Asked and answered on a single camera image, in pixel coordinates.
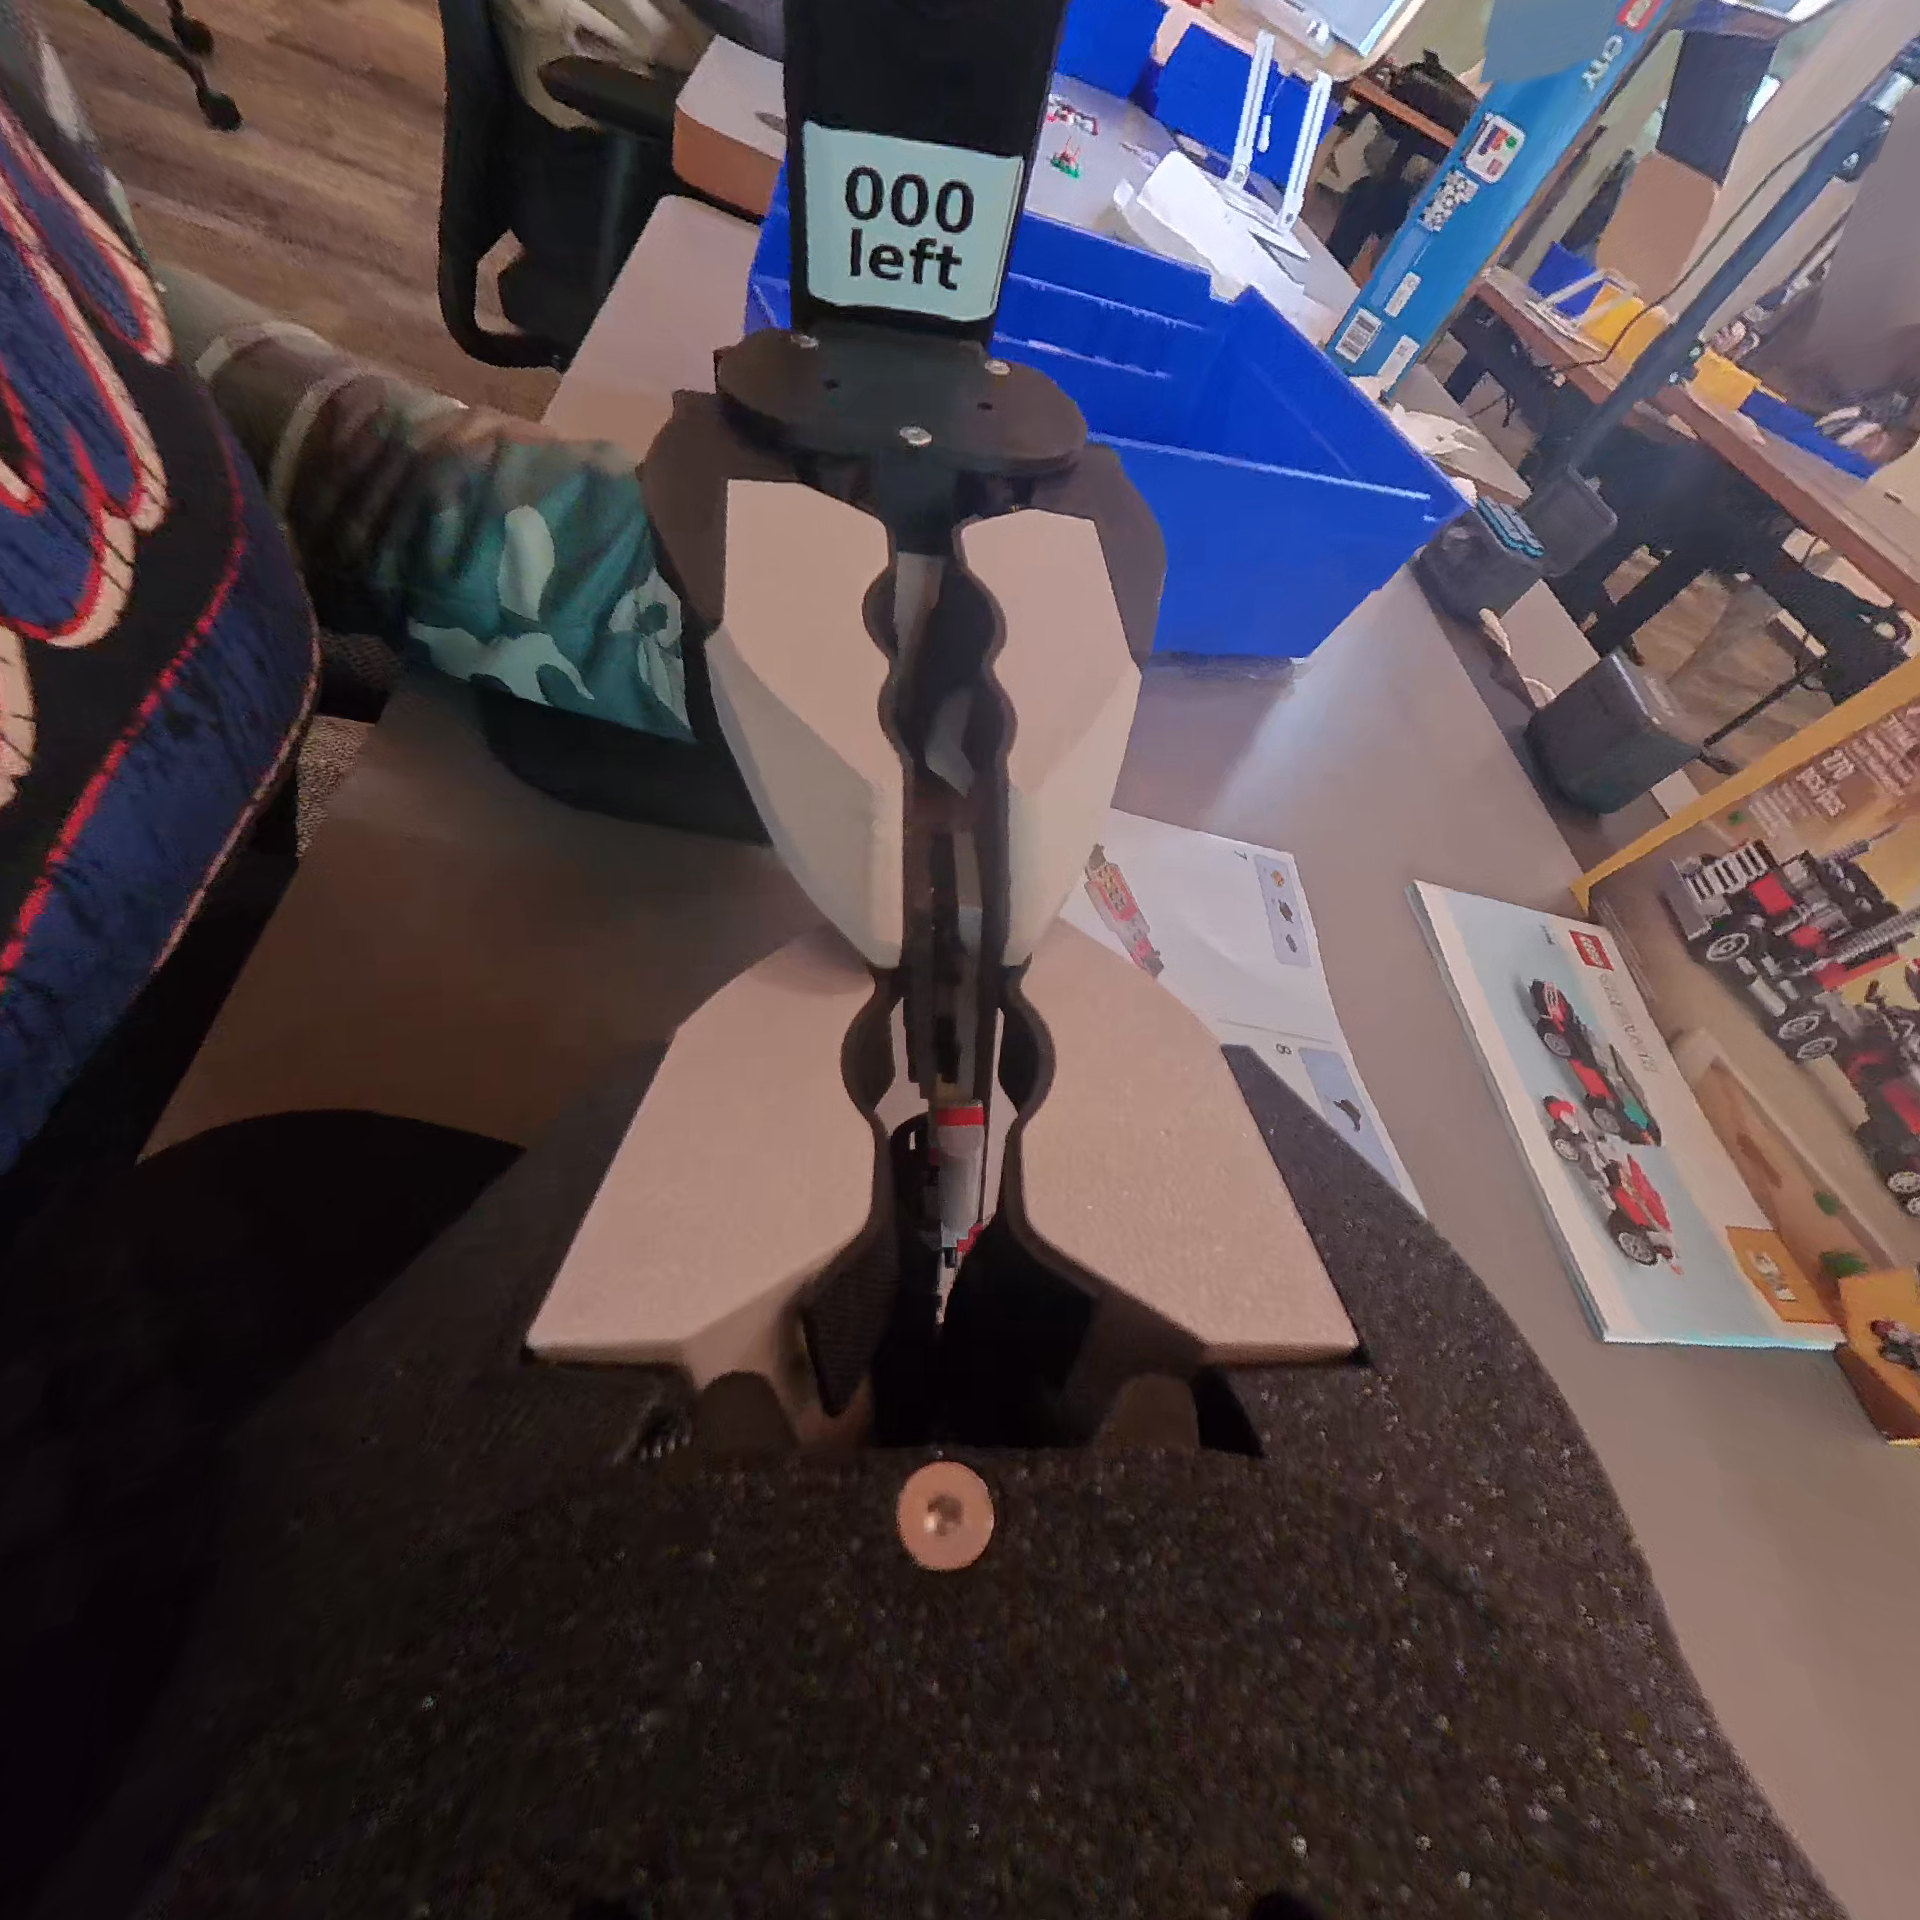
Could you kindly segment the wooden desk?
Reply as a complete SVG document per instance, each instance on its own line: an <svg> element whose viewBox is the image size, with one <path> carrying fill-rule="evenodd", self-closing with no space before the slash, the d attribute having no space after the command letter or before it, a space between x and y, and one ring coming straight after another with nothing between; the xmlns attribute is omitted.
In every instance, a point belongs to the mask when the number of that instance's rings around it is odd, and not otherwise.
<svg viewBox="0 0 1920 1920"><path fill-rule="evenodd" d="M1529 287L1510 271L1476 276L1471 303L1509 325L1525 352L1565 376L1587 403L1609 400L1623 379L1618 368L1602 366L1598 347L1546 321L1529 299ZM1691 387L1658 391L1628 421L1650 425L1653 419L1691 433L1893 605L1918 614L1915 516L1890 496L1825 464L1812 449L1770 433L1747 415L1693 396Z"/></svg>

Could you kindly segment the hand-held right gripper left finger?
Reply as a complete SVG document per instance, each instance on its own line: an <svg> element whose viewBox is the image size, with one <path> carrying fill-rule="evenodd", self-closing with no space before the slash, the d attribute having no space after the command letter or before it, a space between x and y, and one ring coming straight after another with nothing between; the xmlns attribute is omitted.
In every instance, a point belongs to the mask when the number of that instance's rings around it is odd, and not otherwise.
<svg viewBox="0 0 1920 1920"><path fill-rule="evenodd" d="M745 1376L802 1445L854 1425L901 1287L889 1003L797 937L691 1015L525 1331L547 1361Z"/></svg>

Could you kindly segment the blue plastic bin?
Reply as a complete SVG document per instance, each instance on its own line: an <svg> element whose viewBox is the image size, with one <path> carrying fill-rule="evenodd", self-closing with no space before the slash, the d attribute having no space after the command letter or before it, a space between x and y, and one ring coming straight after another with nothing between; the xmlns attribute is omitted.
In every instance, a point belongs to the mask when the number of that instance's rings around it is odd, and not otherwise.
<svg viewBox="0 0 1920 1920"><path fill-rule="evenodd" d="M1107 453L1159 528L1174 655L1308 655L1468 510L1259 289L1013 223L1013 177L1007 155L805 128L749 275L778 445L931 539Z"/></svg>

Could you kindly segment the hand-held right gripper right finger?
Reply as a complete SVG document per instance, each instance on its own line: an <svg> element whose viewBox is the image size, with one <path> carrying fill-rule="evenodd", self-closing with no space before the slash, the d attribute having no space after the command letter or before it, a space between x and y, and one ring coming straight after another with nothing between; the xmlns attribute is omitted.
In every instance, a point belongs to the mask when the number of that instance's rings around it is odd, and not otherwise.
<svg viewBox="0 0 1920 1920"><path fill-rule="evenodd" d="M1162 982L1058 918L1013 977L1011 1127L978 1237L978 1409L1091 1441L1171 1385L1329 1369L1362 1341L1226 1049Z"/></svg>

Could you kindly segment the black light stand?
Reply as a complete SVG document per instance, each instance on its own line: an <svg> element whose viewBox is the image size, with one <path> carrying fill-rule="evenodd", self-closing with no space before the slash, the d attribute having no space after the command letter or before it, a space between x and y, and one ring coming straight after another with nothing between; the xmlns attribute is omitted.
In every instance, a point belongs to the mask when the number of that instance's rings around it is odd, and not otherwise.
<svg viewBox="0 0 1920 1920"><path fill-rule="evenodd" d="M1683 276L1683 284L1695 285L1693 297L1674 313L1658 337L1644 345L1589 421L1567 439L1551 444L1542 456L1525 502L1525 516L1537 532L1546 528L1546 516L1561 496L1595 493L1583 476L1593 454L1637 407L1660 397L1691 368L1702 337L1715 331L1717 316L1766 251L1788 236L1850 159L1861 159L1884 139L1903 95L1915 86L1915 45L1918 39L1910 31L1871 81L1861 85L1854 100L1826 128L1780 159L1715 232L1699 261L1699 268L1711 268L1711 271Z"/></svg>

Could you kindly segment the open instruction booklet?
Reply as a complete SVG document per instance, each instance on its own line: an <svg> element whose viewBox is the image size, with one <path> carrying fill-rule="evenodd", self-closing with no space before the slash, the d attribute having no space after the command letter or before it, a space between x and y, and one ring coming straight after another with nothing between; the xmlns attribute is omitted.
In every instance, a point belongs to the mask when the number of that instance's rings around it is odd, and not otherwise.
<svg viewBox="0 0 1920 1920"><path fill-rule="evenodd" d="M1420 1214L1361 1078L1289 852L1110 808L1063 918L1251 1049Z"/></svg>

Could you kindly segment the yellow cardboard set box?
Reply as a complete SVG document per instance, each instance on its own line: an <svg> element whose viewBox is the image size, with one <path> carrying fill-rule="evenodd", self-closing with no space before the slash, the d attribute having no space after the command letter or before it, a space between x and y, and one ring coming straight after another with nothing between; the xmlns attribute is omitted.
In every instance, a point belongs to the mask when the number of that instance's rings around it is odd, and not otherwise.
<svg viewBox="0 0 1920 1920"><path fill-rule="evenodd" d="M1918 1445L1915 662L1574 889L1882 1440Z"/></svg>

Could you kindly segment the person's left forearm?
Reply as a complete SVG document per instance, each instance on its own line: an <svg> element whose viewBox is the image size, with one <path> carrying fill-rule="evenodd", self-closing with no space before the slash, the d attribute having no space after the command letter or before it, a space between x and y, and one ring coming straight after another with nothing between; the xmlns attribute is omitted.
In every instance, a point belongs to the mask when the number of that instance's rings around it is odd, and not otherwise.
<svg viewBox="0 0 1920 1920"><path fill-rule="evenodd" d="M623 448L428 389L180 268L161 297L323 628L525 703L697 735L681 598Z"/></svg>

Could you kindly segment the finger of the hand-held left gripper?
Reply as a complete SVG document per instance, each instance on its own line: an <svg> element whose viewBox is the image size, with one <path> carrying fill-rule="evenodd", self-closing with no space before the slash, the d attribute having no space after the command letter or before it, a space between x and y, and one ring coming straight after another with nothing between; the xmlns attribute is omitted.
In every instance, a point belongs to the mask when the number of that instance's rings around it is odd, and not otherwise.
<svg viewBox="0 0 1920 1920"><path fill-rule="evenodd" d="M782 864L877 971L905 941L905 771L881 724L894 660L867 595L877 518L797 481L726 481L725 605L706 672L726 747Z"/></svg>
<svg viewBox="0 0 1920 1920"><path fill-rule="evenodd" d="M989 616L989 680L948 721L977 875L962 925L988 969L1020 969L1108 820L1140 669L1091 518L973 518L958 535L958 567L951 585L983 589Z"/></svg>

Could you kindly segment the partly built lego car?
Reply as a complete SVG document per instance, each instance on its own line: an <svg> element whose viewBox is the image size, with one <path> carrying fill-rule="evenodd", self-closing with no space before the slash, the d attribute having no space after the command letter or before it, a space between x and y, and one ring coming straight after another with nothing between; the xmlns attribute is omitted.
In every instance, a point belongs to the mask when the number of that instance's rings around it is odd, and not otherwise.
<svg viewBox="0 0 1920 1920"><path fill-rule="evenodd" d="M945 608L946 561L897 555L894 724L903 758L903 1041L926 1110L918 1230L932 1254L934 1313L985 1214L988 1096L978 1067L978 832L988 817L978 633Z"/></svg>

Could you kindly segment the dark grey cube case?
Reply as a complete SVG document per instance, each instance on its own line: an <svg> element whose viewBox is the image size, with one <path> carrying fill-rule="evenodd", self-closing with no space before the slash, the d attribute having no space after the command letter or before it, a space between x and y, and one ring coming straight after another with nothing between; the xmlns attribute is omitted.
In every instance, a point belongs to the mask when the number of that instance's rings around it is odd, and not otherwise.
<svg viewBox="0 0 1920 1920"><path fill-rule="evenodd" d="M1549 790L1590 816L1642 799L1707 747L1706 724L1626 648L1554 693L1523 739Z"/></svg>

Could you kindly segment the white paper bag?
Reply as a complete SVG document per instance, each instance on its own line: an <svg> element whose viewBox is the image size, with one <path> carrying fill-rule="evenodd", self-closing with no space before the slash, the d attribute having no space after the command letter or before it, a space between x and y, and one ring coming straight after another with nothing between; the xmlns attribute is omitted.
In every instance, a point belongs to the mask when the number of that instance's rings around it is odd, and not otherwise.
<svg viewBox="0 0 1920 1920"><path fill-rule="evenodd" d="M1204 275L1218 299L1236 299L1270 271L1291 275L1308 259L1274 208L1213 177L1183 151L1159 155L1138 183L1118 180L1110 220L1143 249Z"/></svg>

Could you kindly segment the clear booklet stand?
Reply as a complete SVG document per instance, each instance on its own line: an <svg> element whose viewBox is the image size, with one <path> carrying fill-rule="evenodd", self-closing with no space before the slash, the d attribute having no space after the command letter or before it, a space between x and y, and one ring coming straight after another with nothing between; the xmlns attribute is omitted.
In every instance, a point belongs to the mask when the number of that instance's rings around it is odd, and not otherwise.
<svg viewBox="0 0 1920 1920"><path fill-rule="evenodd" d="M1281 203L1262 200L1253 187L1253 157L1266 151L1270 141L1270 115L1265 95L1269 75L1277 70L1275 23L1265 20L1254 33L1254 49L1251 57L1251 72L1242 93L1236 137L1231 147L1229 168L1217 183L1217 191L1229 214L1269 251L1287 259L1308 261L1308 247L1298 237L1297 225L1306 208L1306 190L1311 174L1311 157L1316 155L1329 109L1332 104L1334 77L1318 60L1310 61L1310 81L1300 125L1291 148L1287 151L1287 174L1282 180Z"/></svg>

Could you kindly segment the tall blue cardboard box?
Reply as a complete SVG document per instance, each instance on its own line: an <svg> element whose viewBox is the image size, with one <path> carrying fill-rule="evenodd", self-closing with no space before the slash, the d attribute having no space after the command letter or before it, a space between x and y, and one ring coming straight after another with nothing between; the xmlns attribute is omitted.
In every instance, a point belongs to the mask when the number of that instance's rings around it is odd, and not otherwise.
<svg viewBox="0 0 1920 1920"><path fill-rule="evenodd" d="M1479 104L1382 245L1329 360L1390 396L1686 4L1497 1Z"/></svg>

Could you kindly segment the closed instruction booklet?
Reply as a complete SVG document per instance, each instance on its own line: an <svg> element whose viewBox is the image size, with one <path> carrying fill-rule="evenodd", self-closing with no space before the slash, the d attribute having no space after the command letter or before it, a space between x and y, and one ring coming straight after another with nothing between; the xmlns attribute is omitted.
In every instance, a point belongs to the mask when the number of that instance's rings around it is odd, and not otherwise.
<svg viewBox="0 0 1920 1920"><path fill-rule="evenodd" d="M1429 881L1410 904L1590 1331L1630 1347L1833 1353L1841 1328L1612 937Z"/></svg>

